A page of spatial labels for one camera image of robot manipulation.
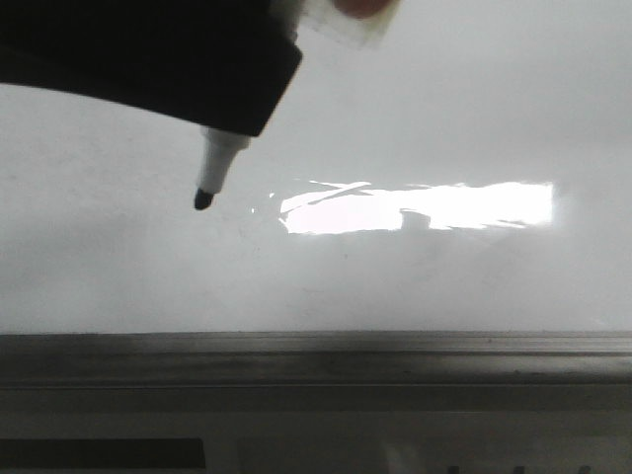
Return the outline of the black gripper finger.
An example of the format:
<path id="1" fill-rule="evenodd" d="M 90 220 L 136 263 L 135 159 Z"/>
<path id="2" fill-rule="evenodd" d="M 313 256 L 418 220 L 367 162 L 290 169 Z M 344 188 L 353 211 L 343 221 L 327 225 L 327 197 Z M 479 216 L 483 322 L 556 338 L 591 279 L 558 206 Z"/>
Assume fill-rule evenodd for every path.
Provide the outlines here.
<path id="1" fill-rule="evenodd" d="M 302 59 L 266 1 L 5 1 L 6 84 L 259 135 Z"/>

